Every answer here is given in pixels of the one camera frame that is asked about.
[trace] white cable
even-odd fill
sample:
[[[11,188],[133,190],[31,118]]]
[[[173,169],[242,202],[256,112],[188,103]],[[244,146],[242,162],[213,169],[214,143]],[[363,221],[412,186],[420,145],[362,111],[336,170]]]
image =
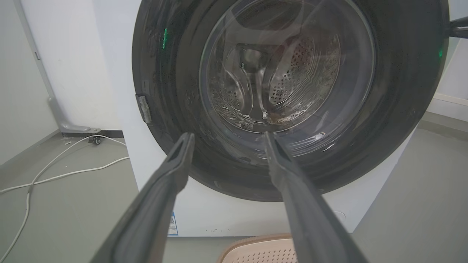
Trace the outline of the white cable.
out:
[[[28,194],[26,195],[26,214],[24,215],[24,220],[23,220],[23,223],[21,224],[20,226],[20,229],[18,230],[18,233],[16,233],[16,236],[15,238],[13,239],[13,242],[11,242],[11,245],[10,247],[7,249],[7,251],[5,252],[5,254],[3,255],[3,257],[0,259],[0,263],[3,263],[3,261],[5,260],[5,258],[8,256],[8,254],[10,253],[11,249],[13,248],[13,246],[16,244],[16,241],[18,240],[18,238],[20,237],[20,234],[21,234],[21,231],[23,231],[23,228],[24,228],[24,225],[26,224],[26,220],[28,220],[28,216],[29,216],[29,199],[31,197],[31,191],[32,191],[32,188],[35,184],[39,184],[39,183],[45,183],[45,182],[48,182],[48,181],[52,181],[54,179],[59,179],[59,178],[62,178],[62,177],[65,177],[65,176],[68,176],[68,175],[74,175],[74,174],[77,174],[77,173],[82,173],[82,172],[87,172],[87,171],[94,171],[94,170],[100,170],[100,169],[104,169],[116,162],[119,162],[119,161],[122,161],[122,160],[125,160],[125,159],[128,159],[129,157],[124,157],[124,158],[121,158],[119,160],[116,160],[116,161],[113,161],[112,163],[108,164],[108,165],[105,165],[103,167],[98,167],[98,168],[92,168],[92,169],[86,169],[86,170],[81,170],[81,171],[76,171],[76,172],[71,172],[71,173],[68,173],[68,174],[64,174],[64,175],[59,175],[59,176],[56,176],[56,177],[52,177],[52,178],[49,178],[49,179],[46,179],[46,180],[43,180],[43,181],[39,181],[39,182],[36,182],[36,180],[39,178],[39,176],[41,176],[41,174],[49,167],[49,165],[51,165],[58,157],[60,157],[62,154],[64,154],[66,151],[68,151],[70,148],[72,148],[73,146],[77,145],[79,142],[82,142],[86,139],[88,139],[89,137],[102,137],[102,138],[107,138],[109,140],[112,140],[112,141],[115,141],[115,142],[118,142],[122,145],[125,145],[125,143],[123,142],[120,142],[118,140],[114,140],[112,138],[109,138],[107,136],[103,136],[103,135],[92,135],[92,136],[88,136],[86,138],[83,138],[77,142],[75,142],[74,144],[72,144],[70,147],[68,147],[66,150],[64,150],[62,153],[60,153],[59,155],[57,155],[53,160],[51,160],[44,168],[42,168],[42,170],[36,175],[36,177],[34,177],[34,179],[32,180],[31,183],[28,183],[28,184],[24,184],[24,185],[19,185],[19,186],[15,186],[15,187],[10,187],[10,188],[7,188],[7,189],[4,189],[2,191],[0,191],[0,194],[1,193],[4,193],[4,192],[8,192],[10,190],[13,190],[13,189],[17,189],[17,188],[21,188],[21,187],[27,187],[29,186],[29,190],[28,190]]]
[[[63,175],[58,175],[58,176],[55,176],[55,177],[51,177],[49,179],[45,179],[45,180],[42,180],[42,181],[38,181],[38,182],[35,182],[34,185],[36,184],[40,184],[40,183],[45,183],[45,182],[50,182],[50,181],[53,181],[53,180],[56,180],[56,179],[60,179],[60,178],[63,178],[65,176],[69,176],[69,175],[74,175],[74,174],[79,174],[79,173],[84,173],[84,172],[91,172],[91,171],[96,171],[96,170],[101,170],[101,169],[104,169],[104,168],[107,168],[117,162],[120,162],[120,161],[123,161],[123,160],[126,160],[126,159],[129,159],[130,157],[127,156],[127,157],[123,157],[123,158],[120,158],[118,160],[115,160],[111,163],[108,163],[104,166],[101,166],[101,167],[97,167],[97,168],[91,168],[91,169],[86,169],[86,170],[80,170],[80,171],[75,171],[75,172],[71,172],[71,173],[67,173],[67,174],[63,174]],[[27,187],[27,186],[30,186],[31,184],[30,183],[27,183],[27,184],[22,184],[22,185],[18,185],[18,186],[14,186],[14,187],[10,187],[10,188],[6,188],[6,189],[3,189],[3,190],[0,190],[0,194],[3,194],[3,193],[6,193],[8,191],[11,191],[11,190],[15,190],[15,189],[19,189],[19,188],[23,188],[23,187]]]

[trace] green indicator light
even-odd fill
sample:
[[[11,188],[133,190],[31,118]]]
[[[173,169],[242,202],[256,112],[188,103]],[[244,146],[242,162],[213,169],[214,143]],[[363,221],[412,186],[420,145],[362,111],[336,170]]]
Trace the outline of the green indicator light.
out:
[[[166,41],[168,40],[168,28],[164,29],[164,38],[162,39],[162,49],[166,47]]]

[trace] label sticker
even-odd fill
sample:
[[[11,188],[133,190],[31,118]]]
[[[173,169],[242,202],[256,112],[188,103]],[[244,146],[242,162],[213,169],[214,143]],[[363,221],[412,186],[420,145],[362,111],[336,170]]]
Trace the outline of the label sticker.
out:
[[[179,235],[179,232],[177,231],[176,216],[174,215],[174,212],[172,212],[171,221],[169,223],[168,235]]]

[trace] washing machine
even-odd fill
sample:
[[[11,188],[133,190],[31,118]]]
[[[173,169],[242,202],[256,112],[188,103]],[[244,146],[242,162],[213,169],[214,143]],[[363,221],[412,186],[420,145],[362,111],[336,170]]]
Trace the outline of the washing machine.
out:
[[[138,188],[195,134],[174,236],[289,232],[266,131],[353,232],[434,95],[451,34],[446,0],[94,5]]]

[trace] washing machine door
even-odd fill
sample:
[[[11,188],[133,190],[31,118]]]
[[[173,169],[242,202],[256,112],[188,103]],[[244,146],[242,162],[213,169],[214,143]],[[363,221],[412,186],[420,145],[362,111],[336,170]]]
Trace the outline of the washing machine door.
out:
[[[415,128],[449,31],[447,0],[144,0],[136,99],[165,152],[196,135],[190,176],[216,191],[281,201],[265,158],[271,131],[325,193]]]

